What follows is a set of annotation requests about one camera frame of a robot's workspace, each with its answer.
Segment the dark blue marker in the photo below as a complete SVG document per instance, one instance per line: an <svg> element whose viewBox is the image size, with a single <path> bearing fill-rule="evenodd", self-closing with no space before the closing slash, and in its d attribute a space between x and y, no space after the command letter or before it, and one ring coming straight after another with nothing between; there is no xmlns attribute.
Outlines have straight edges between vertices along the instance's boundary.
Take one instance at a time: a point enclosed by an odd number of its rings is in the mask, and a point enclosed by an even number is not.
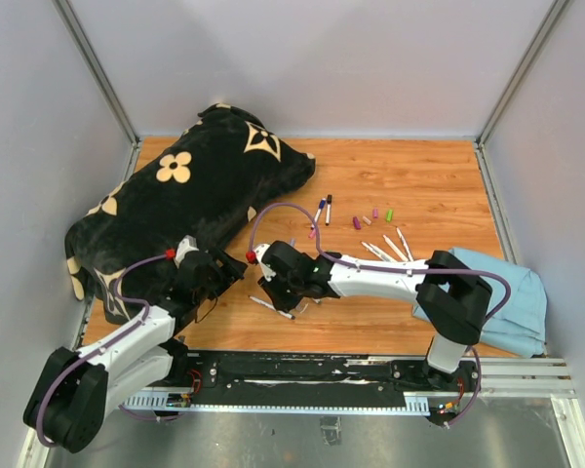
<svg viewBox="0 0 585 468"><path fill-rule="evenodd" d="M265 307L265 308L267 308L269 310L272 310L272 311L278 313L279 315L281 315L281 316L283 316L283 317L285 317L285 318L287 318L289 320L295 320L295 316L292 313L279 310L276 307L274 307L272 304L268 303L267 301L265 301L263 299L260 299L258 297L255 297L253 295L248 295L248 298L251 301L253 301L254 303L256 303L258 305L261 305L261 306L263 306L263 307Z"/></svg>

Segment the magenta cap marker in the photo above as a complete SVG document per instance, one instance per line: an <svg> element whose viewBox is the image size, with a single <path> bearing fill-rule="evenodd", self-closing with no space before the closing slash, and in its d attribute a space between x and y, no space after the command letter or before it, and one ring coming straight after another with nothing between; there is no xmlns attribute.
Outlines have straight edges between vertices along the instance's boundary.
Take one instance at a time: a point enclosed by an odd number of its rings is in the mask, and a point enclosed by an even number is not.
<svg viewBox="0 0 585 468"><path fill-rule="evenodd" d="M382 261L385 262L396 262L396 259L393 258L392 256L390 256L388 253L385 253L384 251L382 251L379 247L370 244L370 243L366 243L366 242L362 242L363 247L369 251L370 253L374 254L375 256L377 256L379 259L381 259Z"/></svg>

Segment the black cap whiteboard marker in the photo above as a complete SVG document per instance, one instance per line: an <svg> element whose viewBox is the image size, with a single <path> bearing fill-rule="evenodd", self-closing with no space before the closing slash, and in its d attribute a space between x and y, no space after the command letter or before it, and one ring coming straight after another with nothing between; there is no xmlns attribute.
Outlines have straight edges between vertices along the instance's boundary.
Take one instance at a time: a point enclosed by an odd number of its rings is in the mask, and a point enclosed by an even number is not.
<svg viewBox="0 0 585 468"><path fill-rule="evenodd" d="M331 220L332 220L332 195L331 194L328 194L328 196L326 198L325 211L326 211L325 225L329 226L331 224Z"/></svg>

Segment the light green marker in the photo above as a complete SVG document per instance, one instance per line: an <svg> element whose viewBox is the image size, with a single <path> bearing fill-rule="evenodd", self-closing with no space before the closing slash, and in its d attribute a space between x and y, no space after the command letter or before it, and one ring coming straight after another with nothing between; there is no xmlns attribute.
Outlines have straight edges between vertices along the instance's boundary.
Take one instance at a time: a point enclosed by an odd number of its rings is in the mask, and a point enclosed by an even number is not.
<svg viewBox="0 0 585 468"><path fill-rule="evenodd" d="M403 244L403 246L404 246L404 248L406 250L406 254L407 254L408 258L409 258L409 261L414 261L413 255L412 255L411 250L410 250L410 246L408 244L408 241L407 241L404 233L400 229L400 227L398 227L398 226L396 227L396 232L397 232L397 234L398 234L398 236L399 236L399 238L401 240L401 243Z"/></svg>

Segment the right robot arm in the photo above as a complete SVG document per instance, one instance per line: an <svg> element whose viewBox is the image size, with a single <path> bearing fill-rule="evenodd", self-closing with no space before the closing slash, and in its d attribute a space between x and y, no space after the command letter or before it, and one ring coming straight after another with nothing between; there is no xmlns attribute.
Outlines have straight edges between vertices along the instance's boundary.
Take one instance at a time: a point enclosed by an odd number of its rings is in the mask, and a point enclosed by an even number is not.
<svg viewBox="0 0 585 468"><path fill-rule="evenodd" d="M421 308L435 329L422 365L424 382L443 390L466 375L460 361L480 340L492 288L451 253L435 251L428 260L391 263L340 253L311 257L276 241L253 248L248 259L260 267L258 284L279 312L292 311L304 299L357 296Z"/></svg>

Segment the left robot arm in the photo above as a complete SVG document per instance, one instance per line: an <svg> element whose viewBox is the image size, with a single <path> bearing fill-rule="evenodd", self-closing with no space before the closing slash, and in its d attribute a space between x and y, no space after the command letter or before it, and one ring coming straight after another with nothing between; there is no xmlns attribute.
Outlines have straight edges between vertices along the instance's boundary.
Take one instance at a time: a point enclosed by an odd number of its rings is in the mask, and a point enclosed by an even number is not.
<svg viewBox="0 0 585 468"><path fill-rule="evenodd" d="M153 305L123 295L118 287L133 271L167 262L188 288L188 305L175 306L169 296ZM243 279L246 263L213 249L171 249L120 271L111 297L139 306L139 312L111 334L76 350L60 347L47 359L24 409L23 422L46 448L72 453L85 448L105 418L135 392L163 380L176 386L189 374L187 348L175 335L189 325L206 299L220 297Z"/></svg>

